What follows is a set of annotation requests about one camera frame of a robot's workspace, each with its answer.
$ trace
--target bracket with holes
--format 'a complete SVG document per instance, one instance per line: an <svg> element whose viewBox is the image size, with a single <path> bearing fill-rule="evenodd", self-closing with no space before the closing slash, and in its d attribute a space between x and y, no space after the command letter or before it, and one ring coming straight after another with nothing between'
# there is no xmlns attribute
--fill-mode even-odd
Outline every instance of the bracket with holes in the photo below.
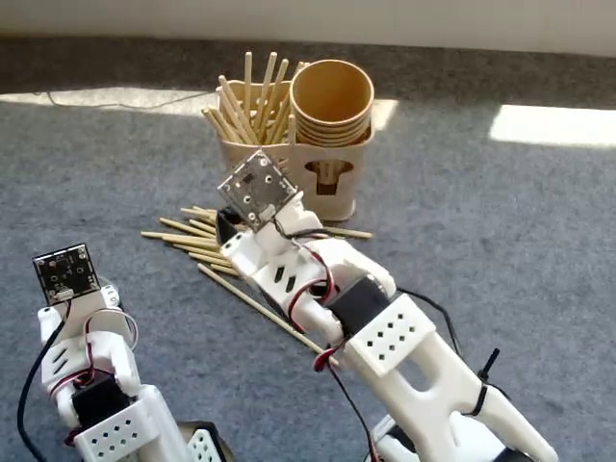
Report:
<svg viewBox="0 0 616 462"><path fill-rule="evenodd" d="M75 446L88 462L115 462L159 435L150 420L146 403L137 401L77 435Z"/></svg>
<svg viewBox="0 0 616 462"><path fill-rule="evenodd" d="M359 356L382 377L435 331L434 323L415 302L401 295L346 343L345 352Z"/></svg>
<svg viewBox="0 0 616 462"><path fill-rule="evenodd" d="M222 462L210 432L197 430L189 441L189 451L193 462Z"/></svg>

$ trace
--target stacked paper cups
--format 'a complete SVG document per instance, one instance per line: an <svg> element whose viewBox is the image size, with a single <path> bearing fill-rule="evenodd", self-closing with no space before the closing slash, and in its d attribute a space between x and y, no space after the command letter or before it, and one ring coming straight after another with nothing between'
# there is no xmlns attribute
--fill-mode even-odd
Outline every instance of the stacked paper cups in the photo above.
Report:
<svg viewBox="0 0 616 462"><path fill-rule="evenodd" d="M344 61L318 61L291 83L291 106L298 142L342 147L370 132L374 87L368 74Z"/></svg>

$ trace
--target paper cup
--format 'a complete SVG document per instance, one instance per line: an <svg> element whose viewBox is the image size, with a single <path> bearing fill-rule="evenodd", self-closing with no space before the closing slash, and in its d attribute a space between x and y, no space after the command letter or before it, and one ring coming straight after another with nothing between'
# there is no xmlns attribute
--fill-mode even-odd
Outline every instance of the paper cup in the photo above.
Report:
<svg viewBox="0 0 616 462"><path fill-rule="evenodd" d="M291 107L297 120L325 127L344 127L365 118L374 101L368 74L355 64L317 61L291 82Z"/></svg>

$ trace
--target cutout in holder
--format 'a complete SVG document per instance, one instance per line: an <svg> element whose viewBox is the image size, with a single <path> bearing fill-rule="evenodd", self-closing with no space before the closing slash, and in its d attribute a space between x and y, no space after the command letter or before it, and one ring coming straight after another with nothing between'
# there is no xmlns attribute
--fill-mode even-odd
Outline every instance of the cutout in holder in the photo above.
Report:
<svg viewBox="0 0 616 462"><path fill-rule="evenodd" d="M317 195L336 195L340 175L353 170L353 164L347 161L316 161L305 165L309 171L317 174Z"/></svg>

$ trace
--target stick holder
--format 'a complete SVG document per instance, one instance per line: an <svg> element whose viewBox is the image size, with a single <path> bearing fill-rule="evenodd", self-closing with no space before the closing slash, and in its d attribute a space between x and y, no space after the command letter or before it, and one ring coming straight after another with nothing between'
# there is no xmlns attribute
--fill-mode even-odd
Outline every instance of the stick holder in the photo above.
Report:
<svg viewBox="0 0 616 462"><path fill-rule="evenodd" d="M290 85L290 81L281 83L280 102L287 95ZM244 82L230 81L229 86L238 100L242 101ZM262 86L263 84L251 85L251 118L256 113ZM219 99L218 108L227 122L230 122ZM269 123L273 123L275 115L268 116ZM324 221L343 221L355 212L355 188L364 164L364 152L373 136L373 128L370 126L361 142L344 147L320 147L286 140L263 146L224 140L219 142L223 160L229 169L236 167L257 149L263 149L278 164L280 170L304 191L303 202L306 208Z"/></svg>

